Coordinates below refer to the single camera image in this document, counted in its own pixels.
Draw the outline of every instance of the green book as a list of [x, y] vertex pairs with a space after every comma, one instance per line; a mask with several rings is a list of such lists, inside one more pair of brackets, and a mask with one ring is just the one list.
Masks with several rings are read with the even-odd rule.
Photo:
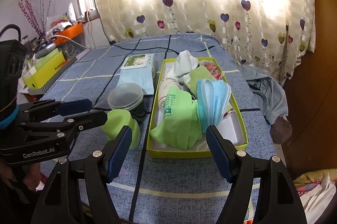
[[59, 53], [59, 50], [56, 48], [51, 51], [48, 55], [44, 56], [38, 63], [36, 63], [29, 71], [23, 75], [24, 79], [27, 79], [39, 71], [48, 61], [50, 61], [54, 56]]

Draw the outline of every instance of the orange tray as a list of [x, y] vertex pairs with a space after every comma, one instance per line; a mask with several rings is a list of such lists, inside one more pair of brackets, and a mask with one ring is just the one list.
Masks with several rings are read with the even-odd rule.
[[[70, 26], [69, 28], [67, 28], [64, 31], [57, 33], [57, 35], [62, 35], [62, 36], [65, 36], [67, 38], [74, 38], [81, 33], [83, 33], [83, 25], [82, 25], [82, 23], [77, 23], [73, 26]], [[69, 41], [67, 38], [57, 37], [57, 39], [54, 41], [54, 43], [56, 44], [56, 46], [58, 46], [62, 43], [65, 43], [65, 42]]]

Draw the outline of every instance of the wooden cabinet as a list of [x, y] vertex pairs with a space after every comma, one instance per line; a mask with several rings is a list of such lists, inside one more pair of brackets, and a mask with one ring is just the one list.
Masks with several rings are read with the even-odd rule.
[[284, 87], [293, 135], [282, 149], [293, 178], [337, 168], [337, 0], [315, 0], [315, 14], [315, 53]]

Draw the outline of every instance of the blue bedsheet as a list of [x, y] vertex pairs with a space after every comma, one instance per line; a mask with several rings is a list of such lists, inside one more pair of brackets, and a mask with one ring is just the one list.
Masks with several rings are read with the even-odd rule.
[[[116, 87], [120, 70], [116, 71], [114, 77], [112, 74], [126, 55], [155, 53], [159, 71], [165, 57], [177, 57], [172, 50], [189, 50], [194, 57], [207, 57], [205, 43], [221, 69], [228, 71], [225, 76], [239, 108], [257, 108], [253, 94], [232, 57], [216, 38], [200, 34], [146, 37], [118, 43], [123, 49], [110, 46], [91, 50], [53, 85], [44, 98], [64, 101], [89, 98], [95, 107], [109, 108], [107, 96]], [[152, 100], [153, 96], [145, 98], [149, 110]], [[249, 141], [245, 150], [252, 157], [269, 159], [275, 150], [261, 112], [244, 111], [242, 117]], [[61, 120], [63, 118], [60, 116], [51, 119]], [[108, 185], [116, 210], [124, 219], [129, 219], [130, 215], [148, 122], [149, 115], [140, 126], [142, 136], [138, 148], [128, 152], [119, 177]], [[106, 142], [106, 136], [100, 128], [84, 131], [79, 135], [69, 158], [85, 158], [93, 151], [102, 149]], [[42, 163], [42, 172], [49, 175], [55, 162], [51, 160]], [[135, 199], [135, 207], [131, 210], [134, 212], [133, 221], [137, 223], [215, 223], [230, 189], [230, 184], [220, 176], [213, 158], [160, 159], [151, 158], [146, 153], [140, 177], [139, 194]], [[246, 220], [253, 217], [258, 187], [259, 179], [255, 179]], [[83, 181], [80, 182], [80, 191], [82, 201], [87, 203]]]

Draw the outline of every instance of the gray jacket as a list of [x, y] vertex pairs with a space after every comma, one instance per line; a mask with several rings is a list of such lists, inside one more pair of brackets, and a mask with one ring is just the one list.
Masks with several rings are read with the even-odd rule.
[[239, 70], [254, 93], [257, 104], [269, 124], [274, 124], [279, 116], [288, 115], [285, 92], [267, 71], [249, 65], [240, 65]]

